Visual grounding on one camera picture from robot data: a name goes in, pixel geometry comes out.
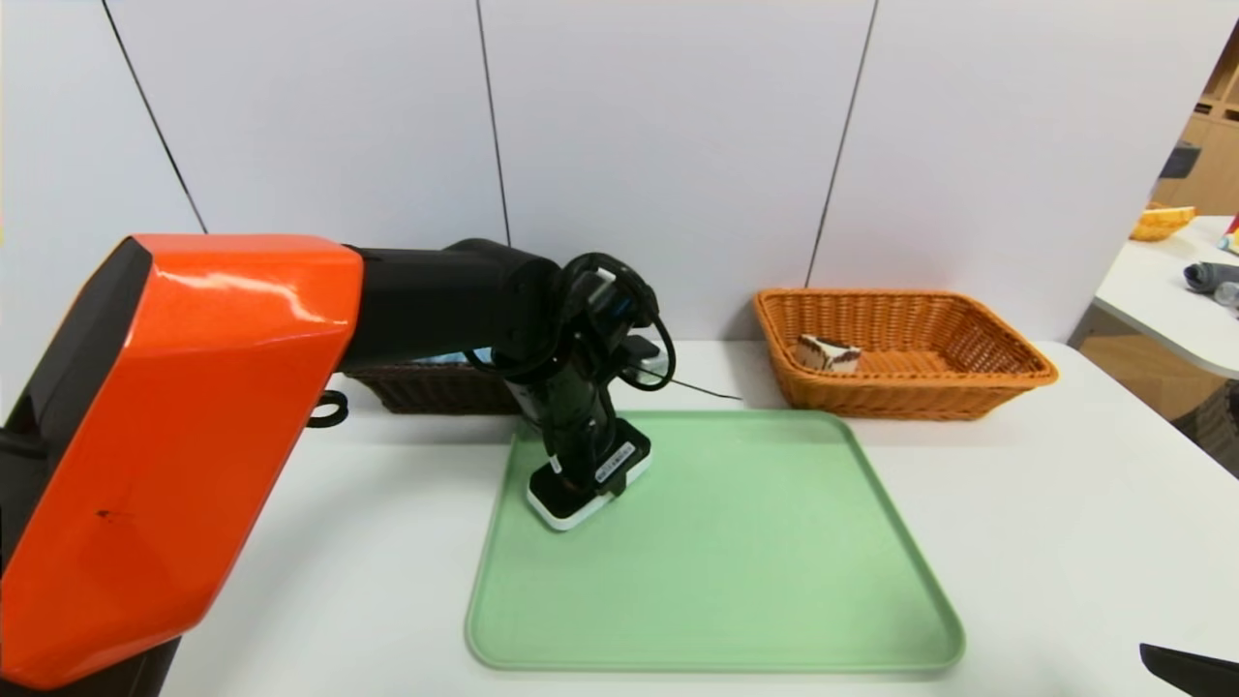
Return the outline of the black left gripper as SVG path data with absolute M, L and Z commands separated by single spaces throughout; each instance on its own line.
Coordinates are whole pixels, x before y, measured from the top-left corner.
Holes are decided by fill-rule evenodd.
M 650 437 L 620 418 L 606 385 L 535 385 L 528 418 L 546 454 L 528 479 L 528 501 L 541 519 L 589 519 L 650 467 Z

